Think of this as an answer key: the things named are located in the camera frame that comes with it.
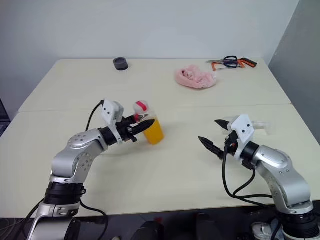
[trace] white table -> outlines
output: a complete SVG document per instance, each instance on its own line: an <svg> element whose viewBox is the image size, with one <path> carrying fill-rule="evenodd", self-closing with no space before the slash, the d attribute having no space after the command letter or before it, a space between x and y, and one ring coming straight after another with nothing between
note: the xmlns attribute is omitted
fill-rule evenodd
<svg viewBox="0 0 320 240"><path fill-rule="evenodd" d="M290 100L261 58L256 68L216 71L217 84L194 90L176 83L174 72L190 64L212 71L205 59L128 59L115 69L112 59L59 60L27 98L20 112L93 109L103 98L132 109L147 100L156 110L172 107L289 104Z"/></svg>
<svg viewBox="0 0 320 240"><path fill-rule="evenodd" d="M257 130L254 142L289 154L296 170L309 183L312 199L320 199L320 162L315 157L320 147L292 105L163 107L157 113L165 139L153 146L141 134L138 142L114 145L98 157L85 182L87 193L83 201L87 205L108 214L245 205L228 197L222 183L221 161L198 140L198 136L204 136L222 148L226 135L214 120L242 113L249 114L252 120L271 122L273 133L267 135L264 130ZM44 196L51 160L69 137L84 130L89 114L90 110L65 110L20 112L16 116L0 138L1 217L25 217ZM91 127L101 126L98 111ZM228 159L230 189L250 176L249 170L232 157ZM260 176L243 191L268 192ZM81 208L78 216L95 214Z"/></svg>

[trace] white wall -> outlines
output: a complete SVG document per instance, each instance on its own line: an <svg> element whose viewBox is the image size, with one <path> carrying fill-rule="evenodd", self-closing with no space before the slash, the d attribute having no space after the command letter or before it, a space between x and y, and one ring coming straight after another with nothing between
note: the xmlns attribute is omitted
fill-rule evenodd
<svg viewBox="0 0 320 240"><path fill-rule="evenodd" d="M0 0L0 98L11 118L60 58L270 62L299 0Z"/></svg>

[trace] black scissor handle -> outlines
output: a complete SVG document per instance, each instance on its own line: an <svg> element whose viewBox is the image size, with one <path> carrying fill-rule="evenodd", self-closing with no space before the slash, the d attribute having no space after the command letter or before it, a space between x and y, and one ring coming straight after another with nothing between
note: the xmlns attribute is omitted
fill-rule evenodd
<svg viewBox="0 0 320 240"><path fill-rule="evenodd" d="M223 60L223 65L225 65L227 68L235 69L238 67L237 56L226 56Z"/></svg>

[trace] robotic arm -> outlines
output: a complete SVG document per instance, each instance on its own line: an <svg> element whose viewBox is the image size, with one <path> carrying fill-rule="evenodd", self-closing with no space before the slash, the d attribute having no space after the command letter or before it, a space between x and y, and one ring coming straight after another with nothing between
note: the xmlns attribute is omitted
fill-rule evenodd
<svg viewBox="0 0 320 240"><path fill-rule="evenodd" d="M244 167L255 169L264 178L286 239L320 239L309 185L294 169L290 157L283 151L252 142L255 130L248 115L237 116L231 122L215 122L229 132L224 151L204 137L199 137L200 141L220 159L231 154Z"/></svg>
<svg viewBox="0 0 320 240"><path fill-rule="evenodd" d="M81 132L69 139L64 150L52 161L52 172L44 201L39 204L28 240L76 240L80 222L74 218L80 198L86 193L85 182L96 157L115 143L129 140L148 129L154 120L136 126L137 116L122 117L123 107L104 100L102 116L108 126Z"/></svg>

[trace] pink towel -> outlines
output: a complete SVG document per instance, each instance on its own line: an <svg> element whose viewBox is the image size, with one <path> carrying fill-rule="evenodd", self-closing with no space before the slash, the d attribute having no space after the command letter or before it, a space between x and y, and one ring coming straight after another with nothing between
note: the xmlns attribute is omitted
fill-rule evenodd
<svg viewBox="0 0 320 240"><path fill-rule="evenodd" d="M175 72L175 80L184 86L194 89L206 89L216 84L214 72L201 72L198 66L190 65Z"/></svg>

